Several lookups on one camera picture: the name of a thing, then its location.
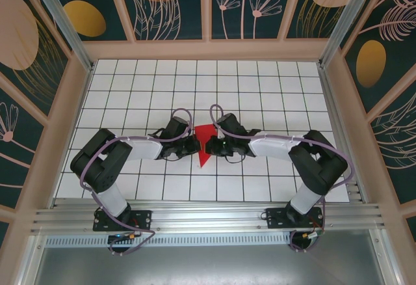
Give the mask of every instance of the red triangle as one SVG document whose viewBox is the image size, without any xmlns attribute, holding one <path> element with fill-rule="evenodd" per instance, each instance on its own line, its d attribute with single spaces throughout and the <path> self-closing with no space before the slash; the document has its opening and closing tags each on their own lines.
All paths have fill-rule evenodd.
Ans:
<svg viewBox="0 0 416 285">
<path fill-rule="evenodd" d="M 204 124 L 195 127 L 195 135 L 201 143 L 201 150 L 198 153 L 200 155 L 200 164 L 202 168 L 211 156 L 210 154 L 205 153 L 205 144 L 207 144 L 213 135 L 217 136 L 217 132 L 213 124 Z"/>
</svg>

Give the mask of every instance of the gray metal floor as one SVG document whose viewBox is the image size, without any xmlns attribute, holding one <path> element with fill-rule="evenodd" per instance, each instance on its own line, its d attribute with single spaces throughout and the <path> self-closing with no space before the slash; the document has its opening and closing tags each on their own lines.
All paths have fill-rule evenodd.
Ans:
<svg viewBox="0 0 416 285">
<path fill-rule="evenodd" d="M 287 245 L 45 249 L 38 285 L 384 284 L 369 233 L 327 232 L 310 253 Z"/>
</svg>

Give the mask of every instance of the vented metal strip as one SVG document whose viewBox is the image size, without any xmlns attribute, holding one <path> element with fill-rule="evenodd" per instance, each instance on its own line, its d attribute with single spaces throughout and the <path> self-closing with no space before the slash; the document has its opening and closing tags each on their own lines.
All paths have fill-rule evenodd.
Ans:
<svg viewBox="0 0 416 285">
<path fill-rule="evenodd" d="M 108 247 L 108 235 L 96 236 L 48 236 L 45 248 L 98 248 Z M 124 241 L 115 247 L 135 246 L 143 241 L 138 237 L 133 241 Z M 147 247 L 178 246 L 226 246 L 226 245 L 277 245 L 289 244 L 288 232 L 258 232 L 241 234 L 157 234 Z"/>
</svg>

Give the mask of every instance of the white tile floor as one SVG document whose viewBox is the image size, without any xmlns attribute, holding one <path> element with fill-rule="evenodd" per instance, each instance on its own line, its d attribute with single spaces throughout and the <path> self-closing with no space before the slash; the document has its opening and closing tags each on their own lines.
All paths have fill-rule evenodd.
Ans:
<svg viewBox="0 0 416 285">
<path fill-rule="evenodd" d="M 335 145 L 315 63 L 100 60 L 57 198 L 90 198 L 70 162 L 99 128 L 117 135 L 153 133 L 167 125 L 177 107 L 190 109 L 195 125 L 209 124 L 208 109 L 217 102 L 246 129 L 303 135 L 312 128 Z M 116 182 L 127 199 L 252 202 L 286 202 L 302 184 L 287 161 L 247 157 L 232 165 L 211 157 L 201 168 L 198 155 L 177 162 L 128 161 Z M 346 187 L 332 191 L 327 201 L 348 202 Z"/>
</svg>

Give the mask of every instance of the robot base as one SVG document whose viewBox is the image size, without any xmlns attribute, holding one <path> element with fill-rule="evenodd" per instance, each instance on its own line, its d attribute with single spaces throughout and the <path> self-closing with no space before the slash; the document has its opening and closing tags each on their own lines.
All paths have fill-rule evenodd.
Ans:
<svg viewBox="0 0 416 285">
<path fill-rule="evenodd" d="M 105 214 L 104 211 L 98 210 L 94 213 L 94 232 L 129 232 L 131 230 L 115 223 Z M 130 211 L 130 220 L 126 223 L 129 226 L 150 229 L 151 211 L 150 210 L 132 210 Z"/>
<path fill-rule="evenodd" d="M 313 221 L 319 226 L 322 226 L 324 222 L 322 210 L 319 207 L 313 207 L 307 215 L 296 224 L 287 218 L 286 211 L 286 208 L 267 208 L 265 210 L 265 218 L 263 218 L 263 220 L 267 221 L 267 228 L 313 228 Z"/>
</svg>

